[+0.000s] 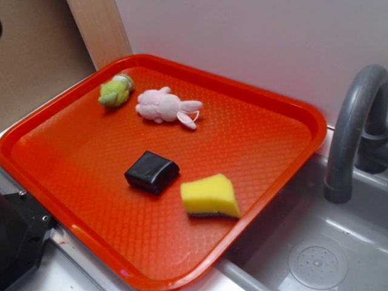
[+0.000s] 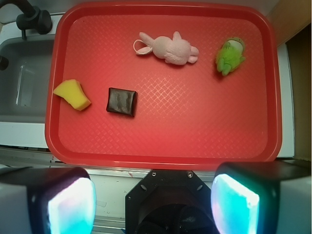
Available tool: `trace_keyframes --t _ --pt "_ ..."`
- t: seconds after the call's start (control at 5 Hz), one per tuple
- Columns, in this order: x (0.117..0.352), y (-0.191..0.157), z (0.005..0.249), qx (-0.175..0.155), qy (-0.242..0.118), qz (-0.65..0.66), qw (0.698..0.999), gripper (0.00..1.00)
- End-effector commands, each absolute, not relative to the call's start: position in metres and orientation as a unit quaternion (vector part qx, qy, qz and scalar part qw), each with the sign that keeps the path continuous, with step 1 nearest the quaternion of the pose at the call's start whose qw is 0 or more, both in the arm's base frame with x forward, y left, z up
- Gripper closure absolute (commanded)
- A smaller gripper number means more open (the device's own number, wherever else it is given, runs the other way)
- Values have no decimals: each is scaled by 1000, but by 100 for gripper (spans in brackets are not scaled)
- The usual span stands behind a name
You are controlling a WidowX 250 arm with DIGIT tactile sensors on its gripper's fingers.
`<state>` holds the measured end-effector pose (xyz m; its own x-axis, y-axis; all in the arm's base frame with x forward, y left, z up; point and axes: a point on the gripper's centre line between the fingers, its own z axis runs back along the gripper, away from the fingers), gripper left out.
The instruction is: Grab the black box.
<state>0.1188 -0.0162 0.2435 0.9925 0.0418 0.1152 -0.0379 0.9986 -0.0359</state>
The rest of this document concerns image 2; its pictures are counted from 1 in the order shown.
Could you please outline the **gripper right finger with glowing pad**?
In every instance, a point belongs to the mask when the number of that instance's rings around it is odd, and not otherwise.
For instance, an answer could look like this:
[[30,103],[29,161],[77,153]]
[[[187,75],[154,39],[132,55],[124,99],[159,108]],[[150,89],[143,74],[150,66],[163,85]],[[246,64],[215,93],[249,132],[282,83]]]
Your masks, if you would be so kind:
[[310,234],[311,164],[223,163],[212,182],[211,208],[221,234]]

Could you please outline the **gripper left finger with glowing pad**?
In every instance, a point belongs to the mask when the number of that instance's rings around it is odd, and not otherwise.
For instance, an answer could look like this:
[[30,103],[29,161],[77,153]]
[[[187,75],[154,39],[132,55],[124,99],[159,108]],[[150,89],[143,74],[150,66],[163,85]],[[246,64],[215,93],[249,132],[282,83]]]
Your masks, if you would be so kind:
[[0,170],[2,234],[90,234],[95,214],[95,185],[81,167]]

